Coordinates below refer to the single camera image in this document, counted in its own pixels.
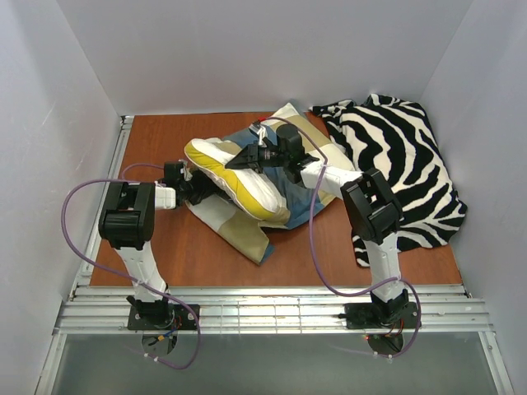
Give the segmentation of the white pillow yellow edge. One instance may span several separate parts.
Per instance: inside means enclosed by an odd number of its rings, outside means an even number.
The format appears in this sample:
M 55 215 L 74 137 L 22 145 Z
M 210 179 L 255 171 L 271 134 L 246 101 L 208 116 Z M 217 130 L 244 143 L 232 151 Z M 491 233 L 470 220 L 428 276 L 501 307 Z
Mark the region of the white pillow yellow edge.
M 286 224 L 287 200 L 265 174 L 229 170 L 225 164 L 241 151 L 232 141 L 194 138 L 184 147 L 189 162 L 204 172 L 244 212 L 259 221 Z

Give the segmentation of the beige blue patchwork pillowcase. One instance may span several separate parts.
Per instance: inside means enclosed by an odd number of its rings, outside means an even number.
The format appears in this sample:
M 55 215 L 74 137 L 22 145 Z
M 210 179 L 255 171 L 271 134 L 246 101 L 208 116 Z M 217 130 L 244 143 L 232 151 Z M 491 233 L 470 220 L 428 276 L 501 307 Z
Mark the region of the beige blue patchwork pillowcase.
M 195 174 L 203 172 L 219 188 L 200 203 L 189 203 L 189 210 L 250 261 L 261 264 L 273 253 L 265 228 L 295 229 L 335 197 L 323 190 L 314 197 L 281 168 L 266 168 L 261 174 L 226 169 L 227 161 L 256 140 L 244 128 L 225 137 L 194 138 L 184 154 Z

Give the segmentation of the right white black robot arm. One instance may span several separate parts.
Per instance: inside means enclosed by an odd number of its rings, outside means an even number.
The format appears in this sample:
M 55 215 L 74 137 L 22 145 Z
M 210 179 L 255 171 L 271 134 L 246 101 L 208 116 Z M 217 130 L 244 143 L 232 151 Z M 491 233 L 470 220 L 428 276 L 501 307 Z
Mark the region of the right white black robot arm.
M 408 304 L 397 252 L 403 216 L 399 201 L 379 170 L 360 172 L 332 166 L 320 149 L 317 156 L 305 151 L 301 146 L 303 134 L 295 125 L 283 124 L 277 128 L 276 143 L 262 137 L 244 147 L 225 167 L 257 172 L 281 167 L 290 181 L 311 189 L 312 198 L 320 190 L 340 198 L 352 231 L 366 246 L 372 280 L 366 293 L 371 295 L 374 314 L 385 324 L 399 320 Z

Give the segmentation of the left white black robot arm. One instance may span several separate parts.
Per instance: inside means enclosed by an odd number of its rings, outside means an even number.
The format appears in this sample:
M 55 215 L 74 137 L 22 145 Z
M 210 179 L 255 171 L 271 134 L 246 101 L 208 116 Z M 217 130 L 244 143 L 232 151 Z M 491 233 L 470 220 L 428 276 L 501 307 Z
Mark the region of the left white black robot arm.
M 118 253 L 133 278 L 134 295 L 128 302 L 140 318 L 160 326 L 170 319 L 168 286 L 152 252 L 156 212 L 186 203 L 199 204 L 220 189 L 201 170 L 185 161 L 167 162 L 156 182 L 112 181 L 107 189 L 98 229 Z

